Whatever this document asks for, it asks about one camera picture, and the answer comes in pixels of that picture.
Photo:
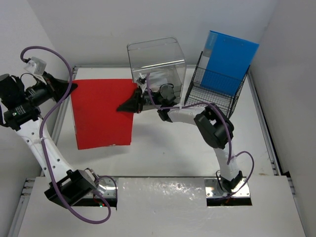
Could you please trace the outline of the red folder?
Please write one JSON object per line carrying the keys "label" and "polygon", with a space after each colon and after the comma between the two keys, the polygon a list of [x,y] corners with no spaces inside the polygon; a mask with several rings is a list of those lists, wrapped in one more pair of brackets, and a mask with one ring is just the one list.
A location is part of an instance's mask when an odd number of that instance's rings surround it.
{"label": "red folder", "polygon": [[129,146],[133,113],[118,112],[136,89],[131,79],[77,79],[71,93],[79,150]]}

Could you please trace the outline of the blue folder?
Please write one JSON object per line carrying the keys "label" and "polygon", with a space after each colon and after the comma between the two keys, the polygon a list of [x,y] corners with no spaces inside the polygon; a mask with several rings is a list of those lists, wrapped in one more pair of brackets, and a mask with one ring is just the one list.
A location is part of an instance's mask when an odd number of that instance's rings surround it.
{"label": "blue folder", "polygon": [[210,31],[199,63],[201,87],[234,96],[258,48],[258,43]]}

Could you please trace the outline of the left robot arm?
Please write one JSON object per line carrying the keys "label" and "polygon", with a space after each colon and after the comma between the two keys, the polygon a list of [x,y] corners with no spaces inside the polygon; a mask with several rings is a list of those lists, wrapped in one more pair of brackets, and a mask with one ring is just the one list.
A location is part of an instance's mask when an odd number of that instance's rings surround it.
{"label": "left robot arm", "polygon": [[74,169],[63,158],[43,124],[39,106],[49,99],[59,102],[69,87],[68,82],[44,72],[35,78],[36,84],[25,88],[19,77],[3,74],[0,77],[0,100],[6,112],[0,114],[0,124],[14,130],[28,145],[49,183],[45,196],[63,206],[51,181],[56,185],[69,206],[74,206],[84,196],[96,189],[96,184],[86,171]]}

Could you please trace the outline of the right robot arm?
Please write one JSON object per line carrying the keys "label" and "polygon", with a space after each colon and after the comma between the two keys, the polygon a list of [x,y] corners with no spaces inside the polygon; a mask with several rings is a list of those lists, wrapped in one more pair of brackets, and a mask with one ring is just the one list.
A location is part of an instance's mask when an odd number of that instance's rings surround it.
{"label": "right robot arm", "polygon": [[156,92],[137,87],[132,96],[118,106],[117,111],[140,113],[148,102],[158,107],[157,113],[162,121],[182,122],[198,128],[205,143],[215,151],[220,166],[220,187],[223,191],[232,193],[242,180],[242,171],[232,161],[234,126],[225,114],[212,103],[204,108],[180,108],[176,104],[173,85],[170,83],[163,84]]}

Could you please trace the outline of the clear plastic drawer organizer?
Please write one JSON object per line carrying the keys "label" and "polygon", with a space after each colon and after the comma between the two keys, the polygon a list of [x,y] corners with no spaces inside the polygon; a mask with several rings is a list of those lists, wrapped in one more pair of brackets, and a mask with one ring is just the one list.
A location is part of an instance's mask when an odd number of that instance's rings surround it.
{"label": "clear plastic drawer organizer", "polygon": [[161,85],[171,83],[177,104],[181,100],[187,63],[175,37],[166,37],[127,45],[132,79],[139,73],[149,75],[150,90],[156,92]]}

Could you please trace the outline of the white front cover panel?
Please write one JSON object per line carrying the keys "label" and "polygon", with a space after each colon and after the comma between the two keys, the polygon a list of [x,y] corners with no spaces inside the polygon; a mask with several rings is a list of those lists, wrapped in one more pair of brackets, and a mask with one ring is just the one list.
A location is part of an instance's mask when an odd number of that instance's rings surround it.
{"label": "white front cover panel", "polygon": [[302,237],[304,230],[287,178],[253,176],[250,206],[206,204],[202,178],[121,178],[118,206],[77,207],[92,225],[44,196],[35,180],[21,237]]}

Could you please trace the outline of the aluminium table frame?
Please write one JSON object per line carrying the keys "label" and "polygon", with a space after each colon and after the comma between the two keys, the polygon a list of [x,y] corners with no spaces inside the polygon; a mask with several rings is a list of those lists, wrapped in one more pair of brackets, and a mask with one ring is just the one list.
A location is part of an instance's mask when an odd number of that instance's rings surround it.
{"label": "aluminium table frame", "polygon": [[[237,161],[244,174],[253,170],[251,177],[281,176],[249,79],[242,88],[232,122],[234,150],[239,153]],[[204,178],[218,169],[214,152],[193,126],[162,122],[153,110],[135,116],[133,142],[129,147],[77,150],[71,103],[61,108],[54,133],[58,148],[73,166],[91,167],[97,173],[119,179]]]}

